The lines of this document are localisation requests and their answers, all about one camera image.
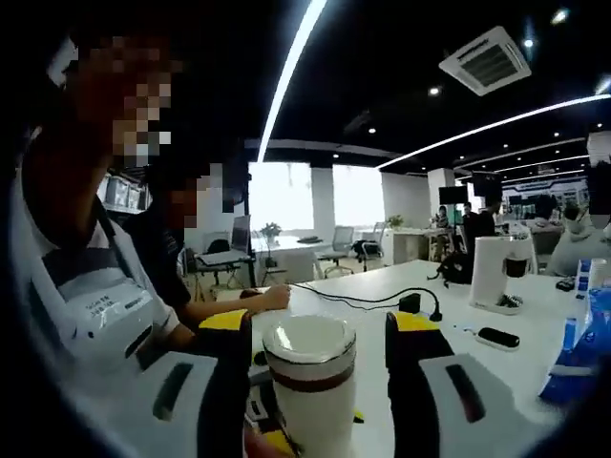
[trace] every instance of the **power cord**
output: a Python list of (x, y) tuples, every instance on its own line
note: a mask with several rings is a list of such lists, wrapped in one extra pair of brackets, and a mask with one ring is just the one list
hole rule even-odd
[(435, 295), (435, 293), (433, 293), (430, 289), (427, 288), (420, 288), (420, 287), (411, 287), (411, 288), (405, 288), (402, 289), (401, 291), (399, 291), (398, 293), (395, 293), (391, 296), (388, 296), (387, 298), (383, 298), (383, 299), (359, 299), (359, 298), (352, 298), (350, 296), (337, 296), (334, 294), (328, 294), (328, 293), (323, 293), (322, 291), (318, 291), (317, 289), (311, 287), (311, 286), (305, 286), (303, 284), (296, 284), (296, 283), (292, 283), (291, 286), (297, 286), (298, 288), (302, 288), (302, 289), (306, 289), (308, 291), (312, 291), (316, 294), (318, 294), (319, 296), (321, 296), (324, 299), (327, 299), (329, 301), (336, 301), (336, 302), (343, 302), (345, 303), (348, 307), (350, 308), (355, 308), (358, 310), (364, 310), (364, 311), (370, 311), (370, 310), (378, 310), (381, 308), (394, 308), (397, 306), (397, 304), (392, 304), (392, 305), (377, 305), (375, 307), (371, 307), (371, 308), (367, 308), (367, 307), (361, 307), (359, 305), (353, 305), (348, 301), (357, 301), (357, 302), (366, 302), (366, 303), (379, 303), (379, 302), (385, 302), (385, 301), (389, 301), (391, 299), (396, 298), (397, 296), (400, 296), (401, 294), (404, 294), (408, 291), (424, 291), (426, 293), (429, 293), (434, 302), (435, 302), (435, 309), (434, 311), (431, 313), (431, 316), (429, 317), (430, 320), (432, 322), (440, 322), (443, 319), (443, 315), (441, 314), (441, 312), (439, 311), (439, 299), (437, 298), (437, 296)]

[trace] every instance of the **air conditioner vent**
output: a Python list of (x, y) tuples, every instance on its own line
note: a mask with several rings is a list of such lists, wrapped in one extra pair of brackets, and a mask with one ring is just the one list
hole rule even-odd
[(439, 64), (478, 95), (484, 95), (529, 76), (531, 70), (516, 43), (495, 27)]

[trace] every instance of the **white desk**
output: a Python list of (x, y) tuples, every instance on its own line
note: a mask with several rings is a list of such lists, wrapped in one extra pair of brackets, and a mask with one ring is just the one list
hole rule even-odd
[(382, 259), (385, 265), (429, 258), (429, 238), (447, 233), (447, 229), (419, 229), (402, 227), (388, 229), (382, 237)]
[[(416, 260), (393, 267), (336, 279), (312, 281), (312, 287), (329, 294), (379, 299), (410, 286), (431, 289), (440, 301), (443, 313), (441, 330), (455, 353), (470, 353), (514, 392), (516, 408), (532, 421), (554, 425), (560, 413), (542, 403), (537, 395), (547, 370), (555, 362), (562, 347), (564, 320), (583, 313), (576, 310), (572, 296), (558, 291), (558, 278), (528, 275), (509, 279), (508, 293), (524, 299), (524, 308), (509, 317), (468, 305), (468, 285), (442, 280), (427, 281), (438, 264)], [(223, 292), (221, 300), (233, 299), (239, 292)], [(432, 311), (432, 298), (422, 293), (422, 310)], [(357, 457), (392, 457), (394, 452), (393, 423), (390, 414), (388, 372), (385, 367), (384, 332), (388, 310), (364, 312), (341, 302), (320, 299), (315, 293), (292, 288), (289, 308), (262, 313), (253, 319), (253, 329), (263, 333), (285, 314), (321, 314), (346, 320), (356, 329), (356, 407), (363, 412), (365, 423), (354, 425), (352, 442)], [(513, 353), (496, 350), (478, 343), (465, 327), (495, 327), (519, 336), (520, 348)]]
[(317, 252), (325, 251), (331, 246), (330, 241), (320, 243), (299, 243), (298, 237), (278, 236), (276, 242), (267, 245), (265, 239), (253, 238), (252, 249), (256, 254), (255, 279), (261, 284), (264, 275), (264, 262), (269, 255), (278, 263), (280, 268), (286, 269), (286, 278), (291, 282), (314, 280), (313, 269), (320, 278), (323, 272), (316, 257)]

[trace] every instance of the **black ceiling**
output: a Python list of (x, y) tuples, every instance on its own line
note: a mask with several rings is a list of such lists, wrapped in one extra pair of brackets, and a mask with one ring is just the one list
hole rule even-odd
[[(260, 3), (256, 9), (244, 10), (240, 18), (234, 17), (219, 40), (221, 47), (214, 52), (214, 66), (209, 58), (192, 66), (188, 79), (196, 84), (188, 85), (192, 109), (188, 113), (197, 117), (198, 135), (209, 130), (210, 136), (222, 132), (258, 138), (263, 132), (284, 59), (308, 2), (264, 2), (263, 8)], [(561, 7), (569, 9), (568, 19), (553, 26), (550, 20)], [(513, 115), (592, 95), (611, 71), (609, 42), (604, 38), (608, 16), (600, 8), (598, 2), (420, 2), (407, 6), (405, 2), (329, 0), (293, 74), (272, 139), (351, 144), (403, 155)], [(535, 45), (524, 55), (533, 74), (479, 96), (442, 72), (438, 64), (495, 26), (505, 28), (518, 45), (531, 31)], [(433, 86), (441, 88), (437, 97), (428, 94)], [(180, 104), (174, 95), (175, 103)], [(183, 122), (187, 112), (176, 113)], [(457, 167), (482, 157), (587, 137), (599, 130), (598, 123), (611, 125), (611, 101), (533, 116), (434, 148), (384, 170), (421, 173), (423, 167)], [(369, 127), (376, 129), (374, 135), (368, 133)], [(537, 150), (522, 160), (553, 160), (558, 158), (555, 150)], [(567, 155), (587, 154), (584, 142), (561, 150)], [(320, 160), (333, 151), (269, 150), (268, 154), (268, 160)], [(378, 165), (387, 159), (340, 154), (333, 160)], [(519, 165), (512, 158), (495, 162), (487, 165), (488, 170)], [(558, 167), (568, 165), (570, 162), (561, 162)], [(520, 169), (508, 175), (525, 176), (527, 172)]]

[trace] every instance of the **cup lid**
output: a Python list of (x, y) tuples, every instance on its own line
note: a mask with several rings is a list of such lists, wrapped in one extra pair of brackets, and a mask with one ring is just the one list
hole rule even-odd
[(320, 315), (287, 317), (263, 335), (263, 346), (273, 355), (299, 364), (320, 364), (345, 353), (356, 334), (344, 321)]

